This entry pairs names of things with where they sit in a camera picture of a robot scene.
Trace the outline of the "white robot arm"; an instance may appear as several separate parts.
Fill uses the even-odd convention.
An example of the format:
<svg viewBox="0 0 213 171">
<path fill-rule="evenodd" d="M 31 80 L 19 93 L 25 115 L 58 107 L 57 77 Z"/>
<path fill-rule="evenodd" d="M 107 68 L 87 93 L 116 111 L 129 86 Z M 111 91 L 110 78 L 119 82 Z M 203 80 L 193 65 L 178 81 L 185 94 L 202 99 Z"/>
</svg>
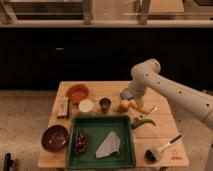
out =
<svg viewBox="0 0 213 171">
<path fill-rule="evenodd" d="M 213 96 L 169 80 L 159 74 L 160 70 L 161 65 L 156 59 L 134 65 L 128 91 L 141 98 L 146 89 L 151 88 L 178 103 L 213 133 Z"/>
</svg>

